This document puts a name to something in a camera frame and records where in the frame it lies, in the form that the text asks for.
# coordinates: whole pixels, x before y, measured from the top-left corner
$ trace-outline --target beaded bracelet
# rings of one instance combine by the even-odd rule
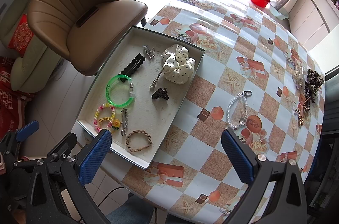
[[[110,107],[111,110],[112,110],[111,117],[101,118],[101,119],[99,119],[99,122],[98,122],[98,117],[99,117],[100,112],[103,111],[107,107]],[[93,124],[94,124],[95,130],[97,132],[100,132],[102,130],[102,128],[100,128],[100,124],[101,124],[102,121],[108,121],[108,125],[107,125],[106,129],[109,129],[109,128],[113,128],[114,130],[119,129],[120,121],[118,119],[115,119],[115,107],[113,105],[106,103],[106,104],[99,106],[97,111],[95,111],[94,118],[93,118]]]
[[[129,83],[129,99],[127,102],[123,103],[123,104],[115,104],[112,100],[111,100],[111,97],[110,97],[110,89],[111,87],[113,87],[113,83],[118,80],[118,79],[121,79],[121,78],[124,78],[124,79],[127,79],[128,80],[128,83]],[[109,101],[110,104],[112,104],[113,106],[115,107],[126,107],[128,105],[131,104],[131,102],[133,102],[135,100],[135,94],[134,94],[134,91],[133,91],[133,82],[132,82],[132,79],[126,75],[123,75],[123,74],[119,74],[119,75],[116,75],[114,76],[113,78],[111,78],[106,86],[106,98],[107,98],[107,101]]]
[[[247,119],[247,100],[246,100],[246,98],[251,96],[251,95],[252,95],[252,91],[243,91],[243,92],[240,92],[229,103],[229,106],[228,106],[227,111],[226,111],[226,118],[227,118],[227,122],[229,123],[229,126],[232,129],[237,129],[240,126],[246,124],[246,119]],[[237,125],[233,125],[233,124],[231,124],[231,118],[229,116],[229,112],[231,110],[232,104],[234,104],[237,99],[242,99],[242,101],[243,101],[243,103],[245,105],[245,116],[240,117],[239,123]]]
[[[142,133],[142,134],[144,134],[145,136],[147,136],[148,145],[147,145],[147,146],[144,146],[144,147],[141,147],[141,148],[137,148],[137,149],[131,148],[130,145],[129,145],[129,138],[130,138],[130,136],[132,136],[134,133]],[[153,143],[152,143],[152,141],[151,141],[150,135],[149,135],[147,132],[145,132],[144,130],[134,130],[134,131],[132,131],[130,134],[128,134],[127,137],[126,137],[126,146],[127,146],[127,148],[129,149],[130,152],[142,151],[143,149],[146,149],[146,148],[150,147],[152,144],[153,144]]]

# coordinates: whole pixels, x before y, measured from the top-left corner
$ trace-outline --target yellow flower charm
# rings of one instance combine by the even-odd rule
[[[118,119],[115,119],[113,122],[112,122],[112,128],[114,130],[118,130],[120,127],[120,121]]]

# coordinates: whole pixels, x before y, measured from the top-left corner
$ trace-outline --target brown leather chair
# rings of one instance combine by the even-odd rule
[[[77,20],[93,6],[98,11],[77,27]],[[80,73],[92,76],[146,13],[147,6],[135,0],[32,0],[27,16],[29,27],[44,44]]]

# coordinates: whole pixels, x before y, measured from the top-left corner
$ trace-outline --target red cloth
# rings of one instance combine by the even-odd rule
[[[11,41],[8,44],[8,48],[16,49],[20,56],[23,57],[33,36],[33,32],[28,27],[27,15],[23,14],[17,28],[14,31]]]
[[[0,139],[6,132],[25,125],[25,106],[35,95],[11,89],[11,69],[14,60],[0,57]]]

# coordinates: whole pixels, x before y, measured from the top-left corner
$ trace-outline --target beaded keychain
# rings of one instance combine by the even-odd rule
[[[100,112],[103,111],[107,107],[109,107],[112,110],[111,117],[101,118],[101,119],[99,119],[99,122],[98,122],[98,117],[99,117]],[[99,108],[95,112],[93,124],[94,124],[95,130],[97,132],[100,132],[102,130],[102,128],[99,127],[102,121],[108,121],[108,125],[107,125],[106,129],[109,129],[109,128],[113,128],[114,130],[119,129],[120,121],[118,119],[115,119],[115,107],[112,104],[109,104],[109,103],[103,104],[103,105],[99,106]]]

